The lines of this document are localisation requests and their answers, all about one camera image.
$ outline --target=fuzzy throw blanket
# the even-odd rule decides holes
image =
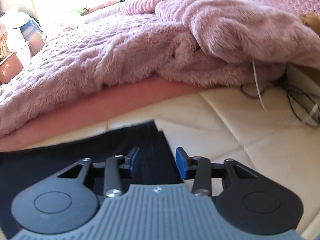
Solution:
[[[48,42],[0,87],[0,136],[105,86],[157,73],[212,86],[320,68],[320,38],[290,13],[239,0],[127,0],[123,13]]]

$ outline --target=metal screw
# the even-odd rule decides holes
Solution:
[[[200,197],[206,197],[209,196],[209,191],[207,189],[200,188],[195,191],[195,195]]]
[[[122,195],[122,192],[119,189],[109,189],[106,192],[107,197],[120,197]]]
[[[153,189],[153,191],[156,192],[156,193],[160,193],[160,192],[162,191],[162,188],[160,188],[160,187],[155,187],[155,188]]]

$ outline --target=terracotta pot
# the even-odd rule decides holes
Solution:
[[[0,82],[7,84],[12,78],[18,75],[23,66],[15,51],[11,52],[0,62]]]
[[[10,54],[10,51],[7,46],[7,38],[8,38],[8,32],[0,34],[0,55],[1,57],[6,57]]]

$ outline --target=bed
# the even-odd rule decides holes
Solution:
[[[318,12],[320,4],[318,0],[262,1],[294,13]],[[296,121],[279,89],[266,93],[266,113],[259,101],[244,97],[239,88],[218,86],[166,81],[152,73],[146,80],[104,88],[41,113],[0,138],[0,152],[55,145],[155,119],[173,152],[183,146],[190,155],[215,162],[231,157],[296,192],[305,205],[297,231],[313,240],[320,234],[319,131]],[[256,92],[255,86],[246,88]],[[215,194],[221,191],[215,181],[213,189]]]

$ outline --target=stuffed toy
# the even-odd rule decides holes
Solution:
[[[320,19],[314,13],[299,14],[299,18],[305,26],[311,28],[316,34],[320,35]]]

